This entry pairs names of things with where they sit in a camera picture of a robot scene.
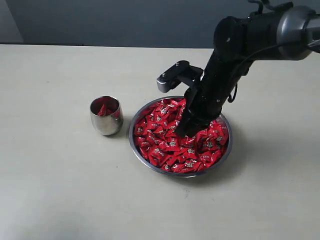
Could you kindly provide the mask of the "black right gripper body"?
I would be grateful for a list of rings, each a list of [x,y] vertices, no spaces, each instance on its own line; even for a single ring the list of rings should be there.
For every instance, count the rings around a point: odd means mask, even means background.
[[[201,81],[184,94],[186,105],[183,112],[190,112],[195,122],[211,122],[218,117],[231,91],[249,68],[249,60],[223,61],[213,51]]]

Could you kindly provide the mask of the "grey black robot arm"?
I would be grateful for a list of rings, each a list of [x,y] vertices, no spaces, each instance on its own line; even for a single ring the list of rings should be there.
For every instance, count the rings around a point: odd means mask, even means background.
[[[237,83],[253,62],[300,61],[319,49],[320,15],[307,6],[222,19],[202,79],[185,92],[176,134],[193,137],[208,127],[223,104],[234,100]]]

